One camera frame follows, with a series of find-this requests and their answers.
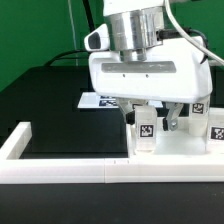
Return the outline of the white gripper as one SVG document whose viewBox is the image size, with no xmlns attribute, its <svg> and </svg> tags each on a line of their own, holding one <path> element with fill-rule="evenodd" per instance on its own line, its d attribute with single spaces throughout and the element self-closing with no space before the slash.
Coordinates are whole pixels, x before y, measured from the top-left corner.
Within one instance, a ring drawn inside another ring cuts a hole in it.
<svg viewBox="0 0 224 224">
<path fill-rule="evenodd" d="M 130 99 L 163 101 L 168 110 L 163 130 L 175 131 L 182 103 L 195 103 L 212 92 L 211 72 L 204 54 L 183 38 L 165 39 L 146 51 L 142 62 L 123 62 L 109 49 L 105 25 L 84 39 L 90 52 L 89 70 L 93 89 L 101 96 L 117 98 L 124 122 L 135 123 Z"/>
</svg>

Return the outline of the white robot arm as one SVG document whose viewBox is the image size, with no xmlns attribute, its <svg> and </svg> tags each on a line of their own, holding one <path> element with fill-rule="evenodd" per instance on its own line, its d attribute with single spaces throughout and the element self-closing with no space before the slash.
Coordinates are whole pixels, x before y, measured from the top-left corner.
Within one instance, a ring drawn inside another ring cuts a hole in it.
<svg viewBox="0 0 224 224">
<path fill-rule="evenodd" d="M 177 23 L 171 29 L 172 0 L 104 0 L 105 23 L 84 39 L 90 52 L 93 89 L 112 96 L 128 120 L 134 104 L 161 101 L 168 110 L 166 130 L 175 130 L 185 104 L 212 92 L 207 40 Z"/>
</svg>

